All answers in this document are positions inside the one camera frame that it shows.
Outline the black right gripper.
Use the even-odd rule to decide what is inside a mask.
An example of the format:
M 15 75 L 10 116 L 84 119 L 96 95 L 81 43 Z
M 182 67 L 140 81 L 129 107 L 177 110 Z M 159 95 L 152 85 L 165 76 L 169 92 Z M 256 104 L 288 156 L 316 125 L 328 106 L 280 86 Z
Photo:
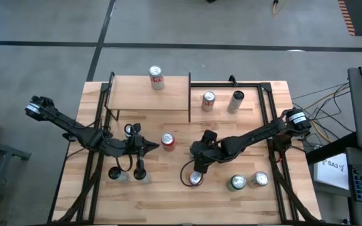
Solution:
M 203 143 L 192 143 L 190 153 L 194 160 L 194 171 L 200 173 L 200 185 L 204 182 L 204 175 L 207 173 L 208 167 L 211 163 L 210 159 L 204 156 L 206 147 Z M 188 182 L 193 185 L 194 172 L 188 174 Z

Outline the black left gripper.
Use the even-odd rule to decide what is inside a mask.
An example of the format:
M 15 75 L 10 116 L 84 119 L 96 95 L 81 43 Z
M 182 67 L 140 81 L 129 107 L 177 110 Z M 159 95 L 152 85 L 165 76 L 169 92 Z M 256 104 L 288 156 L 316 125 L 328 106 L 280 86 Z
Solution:
M 127 154 L 135 154 L 138 156 L 144 156 L 145 153 L 148 153 L 159 147 L 160 147 L 159 144 L 148 141 L 148 140 L 144 139 L 143 136 L 134 135 L 134 136 L 131 136 L 128 138 Z

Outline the silver Diet Coke can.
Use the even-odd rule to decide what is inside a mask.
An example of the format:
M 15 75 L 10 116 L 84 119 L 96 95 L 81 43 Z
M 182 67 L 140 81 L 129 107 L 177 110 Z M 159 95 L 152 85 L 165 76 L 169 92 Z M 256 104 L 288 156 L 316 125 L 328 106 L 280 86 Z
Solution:
M 212 91 L 207 91 L 202 96 L 201 108 L 203 111 L 210 112 L 214 108 L 216 95 Z
M 161 90 L 164 88 L 164 78 L 162 75 L 162 69 L 153 65 L 149 69 L 149 76 L 151 81 L 151 86 L 154 90 Z

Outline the white orange Celsius can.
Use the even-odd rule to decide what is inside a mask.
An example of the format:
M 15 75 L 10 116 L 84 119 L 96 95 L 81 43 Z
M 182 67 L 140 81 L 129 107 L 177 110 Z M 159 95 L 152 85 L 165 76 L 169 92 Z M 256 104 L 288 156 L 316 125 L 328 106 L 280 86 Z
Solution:
M 230 114 L 235 114 L 237 113 L 240 105 L 242 104 L 244 100 L 244 93 L 240 90 L 237 90 L 233 93 L 233 95 L 231 96 L 231 100 L 229 102 L 228 105 L 228 112 Z

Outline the white Celsius Arctic Vibe can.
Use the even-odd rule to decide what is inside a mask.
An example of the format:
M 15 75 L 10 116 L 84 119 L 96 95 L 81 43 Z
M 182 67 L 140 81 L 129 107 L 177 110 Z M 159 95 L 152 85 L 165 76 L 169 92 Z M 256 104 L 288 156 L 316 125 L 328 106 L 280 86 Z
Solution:
M 108 176 L 113 181 L 117 181 L 119 183 L 128 183 L 130 181 L 129 174 L 119 167 L 114 166 L 108 171 Z
M 134 178 L 136 181 L 139 181 L 141 184 L 150 184 L 151 178 L 150 174 L 145 169 L 136 168 L 133 172 Z

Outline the black side desk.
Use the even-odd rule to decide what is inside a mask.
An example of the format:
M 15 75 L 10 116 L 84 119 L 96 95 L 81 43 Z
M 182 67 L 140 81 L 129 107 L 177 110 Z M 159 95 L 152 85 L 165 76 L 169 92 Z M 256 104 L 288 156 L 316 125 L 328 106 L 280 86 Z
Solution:
M 356 226 L 362 226 L 362 202 L 357 202 L 351 185 L 351 169 L 354 165 L 362 166 L 362 148 L 358 146 L 356 132 L 352 132 L 336 141 L 315 149 L 306 154 L 309 164 L 320 162 L 338 154 L 346 154 L 349 180 L 349 215 L 350 222 Z

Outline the white SA3 paper sheet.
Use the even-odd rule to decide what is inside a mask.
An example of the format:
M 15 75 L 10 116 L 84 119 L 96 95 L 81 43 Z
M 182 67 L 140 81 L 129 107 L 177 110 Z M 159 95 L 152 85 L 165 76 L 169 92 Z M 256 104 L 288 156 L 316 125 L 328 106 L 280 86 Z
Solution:
M 349 190 L 346 154 L 338 154 L 315 163 L 314 181 Z

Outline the wooden shelf black metal frame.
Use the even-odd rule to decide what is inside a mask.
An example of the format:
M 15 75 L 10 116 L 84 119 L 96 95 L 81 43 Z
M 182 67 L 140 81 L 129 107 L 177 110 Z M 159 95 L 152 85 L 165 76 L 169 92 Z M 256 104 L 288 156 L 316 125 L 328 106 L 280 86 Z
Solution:
M 105 108 L 117 121 L 122 110 L 180 110 L 191 120 L 191 76 L 165 76 L 164 88 L 155 90 L 149 76 L 115 75 L 111 72 Z

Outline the black aluminium table frame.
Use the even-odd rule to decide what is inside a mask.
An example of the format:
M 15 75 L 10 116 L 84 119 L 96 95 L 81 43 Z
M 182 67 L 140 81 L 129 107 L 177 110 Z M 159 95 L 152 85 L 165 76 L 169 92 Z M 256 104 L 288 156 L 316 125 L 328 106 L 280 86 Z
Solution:
M 293 109 L 287 83 L 276 82 L 194 82 L 191 80 L 191 120 L 180 110 L 122 110 L 105 108 L 108 82 L 84 85 L 76 120 L 109 131 L 125 140 L 127 124 L 141 124 L 140 134 L 160 145 L 143 157 L 123 155 L 118 158 L 102 152 L 82 149 L 72 142 L 64 157 L 60 183 L 52 204 L 50 225 L 320 225 L 320 212 L 305 153 L 298 137 L 287 148 L 275 137 L 248 146 L 227 163 L 213 163 L 200 186 L 187 186 L 194 171 L 190 147 L 204 131 L 217 133 L 217 140 L 241 136 Z M 228 105 L 237 90 L 244 100 L 237 113 Z M 202 96 L 216 95 L 214 108 L 203 111 Z M 175 149 L 165 151 L 164 133 L 175 138 Z M 128 183 L 113 181 L 108 171 L 117 166 L 129 174 Z M 134 170 L 145 169 L 150 184 L 141 184 Z M 255 172 L 268 175 L 266 186 L 250 188 L 248 178 Z M 233 175 L 243 175 L 246 186 L 229 191 L 226 183 Z

